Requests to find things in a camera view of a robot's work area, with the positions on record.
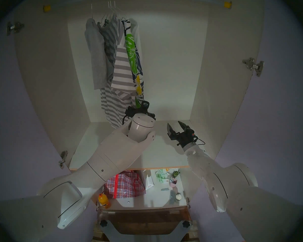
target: hanging clothes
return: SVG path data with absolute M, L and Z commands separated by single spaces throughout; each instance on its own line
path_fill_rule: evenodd
M 104 38 L 99 33 L 99 28 L 94 19 L 90 18 L 86 21 L 84 35 L 91 53 L 93 86 L 94 89 L 101 89 L 107 85 L 107 70 L 109 70 L 110 76 L 112 64 L 106 58 Z
M 137 107 L 140 107 L 140 104 L 144 100 L 144 80 L 143 80 L 141 59 L 136 45 L 136 39 L 134 38 L 131 32 L 131 21 L 125 20 L 122 22 L 125 30 L 126 49 L 130 62 L 130 67 L 131 67 L 132 79 L 135 83 L 134 87 L 137 93 L 137 95 L 132 96 L 133 97 L 132 99 L 133 100 L 137 99 L 138 102 L 136 102 L 136 105 L 139 104 Z M 139 47 L 140 47 L 139 30 L 136 21 L 134 23 L 134 27 L 135 27 L 134 33 L 137 36 L 137 40 L 139 40 Z
M 107 120 L 114 128 L 118 128 L 122 125 L 128 106 L 135 106 L 132 94 L 136 94 L 126 50 L 124 26 L 115 15 L 105 27 L 101 27 L 100 23 L 97 26 L 104 38 L 104 51 L 113 69 L 108 71 L 112 72 L 111 76 L 107 78 L 107 85 L 101 89 L 101 106 Z
M 142 45 L 140 42 L 140 34 L 139 34 L 139 26 L 138 23 L 136 22 L 136 20 L 130 18 L 129 19 L 130 23 L 131 23 L 131 33 L 133 35 L 133 38 L 135 39 L 135 44 L 136 44 L 136 48 L 138 50 L 139 53 L 139 59 L 140 59 L 140 65 L 141 67 L 143 66 L 143 59 L 142 59 Z

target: striped shirt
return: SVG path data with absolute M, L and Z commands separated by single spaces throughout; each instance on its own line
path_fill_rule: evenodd
M 106 118 L 114 128 L 122 125 L 128 106 L 136 106 L 136 88 L 126 50 L 124 25 L 114 15 L 105 27 L 97 24 L 104 38 L 104 51 L 113 66 L 107 71 L 107 86 L 101 89 L 101 106 Z

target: hanger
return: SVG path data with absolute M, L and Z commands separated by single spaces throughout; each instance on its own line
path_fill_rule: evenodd
M 111 0 L 108 0 L 108 10 L 105 12 L 105 14 L 102 16 L 100 23 L 103 23 L 103 19 L 104 17 L 106 17 L 106 20 L 108 20 L 109 18 L 112 18 L 114 14 L 114 11 L 112 10 L 111 7 Z
M 92 0 L 91 0 L 91 15 L 92 15 L 92 19 L 93 19 Z
M 118 7 L 116 6 L 116 0 L 114 0 L 113 2 L 114 2 L 114 8 L 113 8 L 114 12 L 120 17 L 120 13 L 117 11 L 117 9 L 118 9 L 118 10 L 122 13 L 122 18 L 121 18 L 121 20 L 123 20 L 123 19 L 127 20 L 126 14 L 125 14 L 120 8 L 118 8 Z

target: juice bottle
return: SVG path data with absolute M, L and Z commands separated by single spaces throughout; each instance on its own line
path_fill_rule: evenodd
M 99 198 L 98 198 L 100 204 L 104 207 L 104 208 L 109 208 L 111 206 L 109 200 L 108 200 L 108 197 L 103 194 L 103 193 L 100 193 L 99 194 Z

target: plaid bag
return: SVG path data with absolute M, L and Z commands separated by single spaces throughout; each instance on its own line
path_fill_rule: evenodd
M 125 170 L 106 181 L 103 193 L 108 198 L 131 198 L 145 194 L 146 190 L 137 173 Z

